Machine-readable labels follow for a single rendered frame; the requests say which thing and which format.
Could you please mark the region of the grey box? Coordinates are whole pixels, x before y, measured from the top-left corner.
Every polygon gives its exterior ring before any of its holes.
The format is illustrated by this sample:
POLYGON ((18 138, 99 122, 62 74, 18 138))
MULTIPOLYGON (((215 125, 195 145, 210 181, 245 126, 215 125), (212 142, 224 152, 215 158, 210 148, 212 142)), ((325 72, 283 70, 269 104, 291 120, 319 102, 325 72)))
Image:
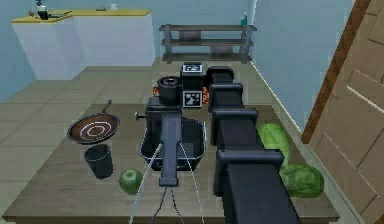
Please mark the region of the grey box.
POLYGON ((211 46, 210 53, 212 55, 230 55, 233 53, 232 46, 211 46))
POLYGON ((183 31, 180 38, 185 41, 199 41, 201 39, 200 31, 183 31))

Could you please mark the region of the black coffee machine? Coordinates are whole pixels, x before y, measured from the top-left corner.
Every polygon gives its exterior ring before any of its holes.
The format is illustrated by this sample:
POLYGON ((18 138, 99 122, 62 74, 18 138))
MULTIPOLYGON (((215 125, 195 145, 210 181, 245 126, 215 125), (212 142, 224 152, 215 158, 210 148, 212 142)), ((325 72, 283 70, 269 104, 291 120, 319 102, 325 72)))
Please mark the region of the black coffee machine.
POLYGON ((35 1, 37 5, 37 14, 42 20, 47 20, 49 18, 49 15, 46 6, 42 3, 42 0, 35 1))

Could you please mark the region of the brown wooden table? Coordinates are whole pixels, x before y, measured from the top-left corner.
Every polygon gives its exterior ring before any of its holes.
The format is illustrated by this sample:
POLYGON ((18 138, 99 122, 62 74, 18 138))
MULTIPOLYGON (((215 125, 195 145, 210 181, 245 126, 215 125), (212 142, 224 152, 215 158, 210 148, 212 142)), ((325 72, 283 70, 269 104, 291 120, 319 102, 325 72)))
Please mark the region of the brown wooden table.
MULTIPOLYGON (((118 184, 122 171, 144 173, 146 162, 139 149, 145 121, 135 120, 143 104, 113 104, 108 111, 120 118, 118 132, 106 143, 111 147, 113 175, 99 180, 83 158, 85 147, 64 139, 4 214, 17 224, 128 224, 135 197, 118 184)), ((212 146, 194 171, 205 224, 224 224, 222 201, 213 195, 215 151, 212 146)), ((190 171, 178 174, 179 186, 165 191, 160 174, 149 170, 134 224, 201 224, 196 190, 190 171)))

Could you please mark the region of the white counter with yellow top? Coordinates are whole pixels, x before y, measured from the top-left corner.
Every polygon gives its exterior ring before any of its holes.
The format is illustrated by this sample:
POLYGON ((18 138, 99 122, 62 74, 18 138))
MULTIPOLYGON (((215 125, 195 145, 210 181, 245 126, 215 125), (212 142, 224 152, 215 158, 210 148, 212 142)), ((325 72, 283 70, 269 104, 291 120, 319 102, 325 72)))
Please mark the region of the white counter with yellow top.
POLYGON ((155 60, 149 10, 72 11, 62 18, 11 21, 38 80, 70 80, 88 66, 150 66, 155 60))

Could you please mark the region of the brown wooden door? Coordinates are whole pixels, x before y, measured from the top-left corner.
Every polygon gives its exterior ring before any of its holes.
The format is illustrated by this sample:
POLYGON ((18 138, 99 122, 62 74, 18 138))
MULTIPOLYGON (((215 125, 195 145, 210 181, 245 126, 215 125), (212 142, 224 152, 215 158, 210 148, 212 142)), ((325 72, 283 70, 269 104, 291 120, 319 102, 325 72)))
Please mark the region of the brown wooden door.
POLYGON ((302 134, 365 224, 384 224, 384 0, 356 0, 302 134))

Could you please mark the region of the light green lettuce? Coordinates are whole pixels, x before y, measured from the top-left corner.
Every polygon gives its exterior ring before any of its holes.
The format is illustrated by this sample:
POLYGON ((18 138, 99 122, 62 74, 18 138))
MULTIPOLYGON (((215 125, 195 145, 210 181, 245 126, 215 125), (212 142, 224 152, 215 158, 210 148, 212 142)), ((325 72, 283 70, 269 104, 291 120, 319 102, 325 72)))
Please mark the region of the light green lettuce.
POLYGON ((257 131, 266 149, 278 149, 283 153, 283 165, 287 166, 290 159, 290 146, 283 128, 274 123, 266 123, 259 126, 257 131))

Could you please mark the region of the dark grey cup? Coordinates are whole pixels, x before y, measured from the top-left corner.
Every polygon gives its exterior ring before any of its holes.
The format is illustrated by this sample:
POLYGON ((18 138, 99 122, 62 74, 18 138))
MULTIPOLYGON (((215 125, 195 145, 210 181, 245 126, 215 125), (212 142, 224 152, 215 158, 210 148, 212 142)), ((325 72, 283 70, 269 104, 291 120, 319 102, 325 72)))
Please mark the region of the dark grey cup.
POLYGON ((111 149, 107 144, 97 144, 84 152, 84 159, 97 179, 105 179, 113 174, 111 149))

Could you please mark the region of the grey shelf unit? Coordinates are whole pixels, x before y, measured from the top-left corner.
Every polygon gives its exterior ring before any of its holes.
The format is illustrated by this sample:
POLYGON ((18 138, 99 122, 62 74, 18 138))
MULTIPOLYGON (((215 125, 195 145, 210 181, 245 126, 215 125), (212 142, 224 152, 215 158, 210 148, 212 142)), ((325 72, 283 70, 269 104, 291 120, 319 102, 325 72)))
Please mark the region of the grey shelf unit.
POLYGON ((254 45, 252 34, 257 31, 253 25, 172 25, 165 24, 159 28, 164 33, 161 46, 165 48, 162 60, 168 64, 173 61, 240 61, 246 64, 251 61, 249 55, 250 47, 254 45), (185 41, 180 38, 183 31, 200 31, 199 41, 185 41), (203 32, 240 32, 237 39, 232 38, 203 38, 203 32), (233 53, 230 55, 212 55, 209 53, 174 53, 174 47, 211 47, 211 46, 232 46, 233 53))

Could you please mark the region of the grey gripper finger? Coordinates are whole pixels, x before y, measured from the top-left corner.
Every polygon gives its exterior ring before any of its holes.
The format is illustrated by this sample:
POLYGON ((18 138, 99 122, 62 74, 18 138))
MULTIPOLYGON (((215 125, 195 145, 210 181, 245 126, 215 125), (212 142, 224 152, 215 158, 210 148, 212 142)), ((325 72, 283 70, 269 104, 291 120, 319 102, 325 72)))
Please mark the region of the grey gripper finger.
POLYGON ((141 192, 142 192, 142 190, 144 189, 144 186, 145 186, 146 177, 147 177, 147 175, 149 173, 149 169, 151 168, 151 166, 152 166, 155 158, 157 157, 157 154, 159 153, 161 147, 162 147, 162 143, 159 143, 157 145, 157 147, 156 147, 155 152, 152 154, 152 156, 151 156, 151 158, 149 160, 150 162, 147 164, 147 167, 145 168, 145 171, 144 171, 142 180, 140 182, 139 188, 136 191, 136 196, 135 196, 135 200, 134 200, 134 204, 133 204, 133 207, 132 207, 132 211, 131 211, 131 215, 130 215, 128 224, 133 224, 133 222, 134 222, 134 218, 136 216, 136 212, 137 212, 137 209, 139 207, 139 201, 140 201, 141 192))
POLYGON ((192 179, 193 179, 193 183, 194 183, 194 187, 195 187, 196 195, 197 195, 197 200, 198 200, 198 204, 199 204, 199 209, 200 209, 201 224, 205 224, 204 215, 203 215, 203 208, 202 208, 202 203, 201 203, 201 199, 200 199, 200 192, 199 192, 199 189, 198 189, 198 186, 197 186, 197 181, 196 181, 196 178, 195 178, 195 175, 194 175, 194 171, 192 169, 192 165, 191 165, 190 159, 187 156, 187 153, 186 153, 186 150, 184 149, 183 144, 179 143, 179 145, 180 145, 180 147, 182 149, 182 152, 184 154, 184 157, 185 157, 185 159, 187 161, 187 164, 188 164, 188 167, 190 169, 191 176, 192 176, 192 179))

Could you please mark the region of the dark flat pan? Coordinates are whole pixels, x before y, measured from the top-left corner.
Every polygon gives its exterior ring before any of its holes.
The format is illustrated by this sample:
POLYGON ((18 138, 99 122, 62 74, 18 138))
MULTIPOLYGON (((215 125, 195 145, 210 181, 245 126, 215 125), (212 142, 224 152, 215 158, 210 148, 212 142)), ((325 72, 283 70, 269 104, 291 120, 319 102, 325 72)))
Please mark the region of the dark flat pan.
POLYGON ((64 13, 48 14, 48 18, 62 18, 68 16, 72 11, 65 11, 64 13))

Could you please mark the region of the brown frying pan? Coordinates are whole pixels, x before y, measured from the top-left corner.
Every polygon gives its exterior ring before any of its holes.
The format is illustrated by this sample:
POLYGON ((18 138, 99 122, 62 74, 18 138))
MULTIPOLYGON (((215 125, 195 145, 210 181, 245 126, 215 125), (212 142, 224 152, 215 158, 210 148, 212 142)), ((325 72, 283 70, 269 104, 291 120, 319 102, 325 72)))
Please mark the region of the brown frying pan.
POLYGON ((68 138, 81 145, 92 145, 112 137, 120 126, 120 119, 106 110, 111 105, 109 100, 99 113, 84 116, 68 129, 68 138))

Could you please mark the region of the dark green cabbage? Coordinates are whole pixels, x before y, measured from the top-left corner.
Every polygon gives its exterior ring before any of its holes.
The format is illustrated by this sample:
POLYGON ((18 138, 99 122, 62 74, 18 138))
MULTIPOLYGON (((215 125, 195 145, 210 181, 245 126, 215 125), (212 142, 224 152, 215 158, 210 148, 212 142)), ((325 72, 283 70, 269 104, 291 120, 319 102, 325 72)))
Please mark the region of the dark green cabbage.
POLYGON ((317 198, 323 193, 324 178, 321 172, 307 164, 284 166, 280 176, 290 197, 317 198))

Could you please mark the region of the green apple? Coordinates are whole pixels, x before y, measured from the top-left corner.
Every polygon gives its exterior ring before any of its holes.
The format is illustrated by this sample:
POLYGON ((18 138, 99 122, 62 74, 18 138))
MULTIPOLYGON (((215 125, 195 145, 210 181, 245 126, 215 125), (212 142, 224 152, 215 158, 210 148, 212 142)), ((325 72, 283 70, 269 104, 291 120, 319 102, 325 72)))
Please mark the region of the green apple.
POLYGON ((119 186, 120 188, 130 194, 134 195, 138 192, 143 175, 136 169, 127 169, 120 174, 119 186))

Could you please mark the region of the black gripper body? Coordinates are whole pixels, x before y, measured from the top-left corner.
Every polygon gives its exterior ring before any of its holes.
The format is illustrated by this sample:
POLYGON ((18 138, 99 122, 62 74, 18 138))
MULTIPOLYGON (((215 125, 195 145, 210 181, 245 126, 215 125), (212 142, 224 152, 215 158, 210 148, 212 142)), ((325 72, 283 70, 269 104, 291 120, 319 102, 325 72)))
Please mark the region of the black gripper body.
POLYGON ((177 187, 177 150, 181 143, 180 79, 166 76, 157 81, 159 95, 148 100, 147 130, 163 149, 160 186, 177 187))

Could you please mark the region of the orange patterned object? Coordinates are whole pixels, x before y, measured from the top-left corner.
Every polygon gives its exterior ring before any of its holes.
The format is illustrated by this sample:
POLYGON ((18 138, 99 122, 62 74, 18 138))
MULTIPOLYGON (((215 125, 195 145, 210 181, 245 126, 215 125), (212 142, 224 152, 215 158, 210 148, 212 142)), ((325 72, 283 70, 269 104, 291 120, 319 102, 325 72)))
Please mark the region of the orange patterned object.
MULTIPOLYGON (((159 96, 158 87, 152 87, 152 94, 153 96, 159 96)), ((202 102, 203 104, 209 104, 209 91, 206 87, 203 87, 202 102)))

